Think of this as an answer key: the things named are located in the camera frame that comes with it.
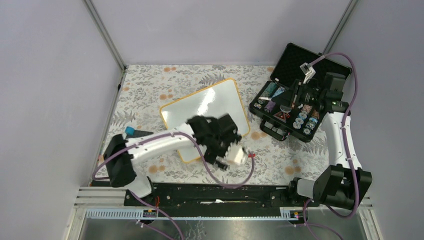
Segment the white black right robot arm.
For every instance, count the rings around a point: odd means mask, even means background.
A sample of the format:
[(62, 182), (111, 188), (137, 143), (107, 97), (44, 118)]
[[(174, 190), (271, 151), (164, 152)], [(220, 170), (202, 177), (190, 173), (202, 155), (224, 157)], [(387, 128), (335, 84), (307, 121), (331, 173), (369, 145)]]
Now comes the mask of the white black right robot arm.
[(326, 134), (329, 165), (315, 180), (296, 177), (290, 182), (286, 198), (293, 206), (308, 198), (332, 211), (355, 212), (371, 186), (372, 174), (363, 170), (352, 140), (351, 105), (342, 101), (345, 81), (333, 72), (319, 83), (306, 77), (271, 98), (283, 112), (296, 115), (284, 126), (294, 137), (312, 137), (318, 127)]

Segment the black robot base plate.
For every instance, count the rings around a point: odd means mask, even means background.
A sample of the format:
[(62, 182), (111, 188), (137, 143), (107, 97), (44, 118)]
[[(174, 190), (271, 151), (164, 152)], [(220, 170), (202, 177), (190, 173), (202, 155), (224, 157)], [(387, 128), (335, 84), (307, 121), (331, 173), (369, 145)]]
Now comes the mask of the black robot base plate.
[(199, 183), (153, 183), (153, 192), (142, 198), (144, 202), (164, 210), (176, 208), (200, 208), (223, 206), (236, 208), (283, 208), (301, 210), (305, 197), (294, 196), (285, 185), (245, 185), (227, 189), (216, 184)]

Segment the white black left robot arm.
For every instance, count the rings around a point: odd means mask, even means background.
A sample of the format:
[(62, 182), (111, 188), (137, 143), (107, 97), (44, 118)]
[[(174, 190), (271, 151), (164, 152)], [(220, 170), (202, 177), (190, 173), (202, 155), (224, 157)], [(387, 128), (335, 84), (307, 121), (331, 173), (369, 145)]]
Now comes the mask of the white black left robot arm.
[(155, 200), (149, 177), (138, 176), (133, 165), (170, 151), (194, 148), (207, 164), (226, 170), (230, 163), (241, 165), (249, 157), (241, 145), (238, 127), (229, 114), (219, 118), (195, 115), (185, 123), (143, 137), (113, 136), (103, 154), (109, 184), (132, 191), (144, 206)]

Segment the yellow framed whiteboard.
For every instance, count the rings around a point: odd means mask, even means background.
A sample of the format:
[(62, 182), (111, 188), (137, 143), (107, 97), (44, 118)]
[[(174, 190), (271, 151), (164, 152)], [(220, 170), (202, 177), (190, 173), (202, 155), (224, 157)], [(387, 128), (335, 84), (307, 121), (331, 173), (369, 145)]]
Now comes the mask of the yellow framed whiteboard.
[[(229, 78), (184, 96), (160, 108), (160, 115), (167, 130), (174, 130), (194, 116), (219, 118), (229, 114), (237, 126), (237, 133), (246, 136), (250, 125), (244, 109), (238, 87), (234, 79)], [(200, 153), (190, 140), (182, 140), (183, 145), (161, 146), (155, 149), (157, 156), (177, 151), (184, 163), (200, 159)]]

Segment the white red whiteboard marker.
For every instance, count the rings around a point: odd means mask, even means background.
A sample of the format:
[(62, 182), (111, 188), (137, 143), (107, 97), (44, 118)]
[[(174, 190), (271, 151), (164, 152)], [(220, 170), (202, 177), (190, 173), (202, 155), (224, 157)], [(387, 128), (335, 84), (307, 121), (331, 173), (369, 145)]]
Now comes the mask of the white red whiteboard marker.
[(271, 101), (272, 100), (272, 98), (270, 98), (270, 97), (259, 97), (258, 99), (264, 100), (264, 101)]

